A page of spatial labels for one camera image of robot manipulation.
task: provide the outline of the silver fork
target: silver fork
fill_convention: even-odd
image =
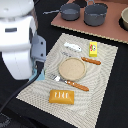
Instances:
[[[83,85],[80,85],[80,84],[77,84],[75,82],[69,81],[69,80],[63,80],[60,76],[56,76],[54,74],[50,74],[48,77],[51,78],[52,80],[57,81],[57,82],[58,81],[65,82],[66,84],[71,85],[73,87],[76,87],[78,89],[81,89],[83,91],[89,91],[89,89],[87,87],[85,87]]]

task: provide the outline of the round plate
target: round plate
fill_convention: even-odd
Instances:
[[[86,65],[83,60],[70,57],[59,65],[60,75],[70,81],[81,79],[86,73]]]

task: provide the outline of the pot handle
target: pot handle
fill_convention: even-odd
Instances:
[[[87,1],[87,6],[88,6],[88,2],[89,2],[89,1],[92,1],[92,2],[93,2],[93,4],[95,4],[94,0],[88,0],[88,1]]]
[[[61,12],[60,10],[55,10],[55,11],[50,11],[50,12],[44,12],[43,14],[49,14],[49,13],[53,13],[53,12]]]

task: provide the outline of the yellow butter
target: yellow butter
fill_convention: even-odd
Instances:
[[[89,44],[89,56],[97,57],[97,42],[90,42]]]
[[[49,103],[74,104],[74,91],[51,90]]]

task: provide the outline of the small yellow container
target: small yellow container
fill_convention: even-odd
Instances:
[[[49,103],[74,104],[74,91],[51,90]]]
[[[90,42],[89,56],[90,57],[97,57],[97,42]]]

